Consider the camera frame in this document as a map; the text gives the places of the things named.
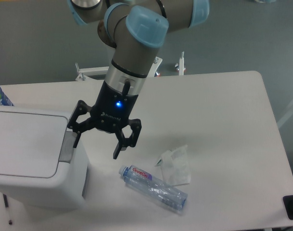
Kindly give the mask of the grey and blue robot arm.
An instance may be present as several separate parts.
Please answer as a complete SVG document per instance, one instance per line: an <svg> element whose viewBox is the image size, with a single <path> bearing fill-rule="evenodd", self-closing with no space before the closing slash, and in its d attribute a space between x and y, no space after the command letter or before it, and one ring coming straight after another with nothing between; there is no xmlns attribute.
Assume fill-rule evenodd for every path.
<svg viewBox="0 0 293 231"><path fill-rule="evenodd" d="M207 0L70 0L79 25L98 22L102 42L114 48L110 66L93 106L78 101L68 122L78 138L96 128L115 134L113 153L137 143L141 121L130 113L169 32L191 28L209 15Z"/></svg>

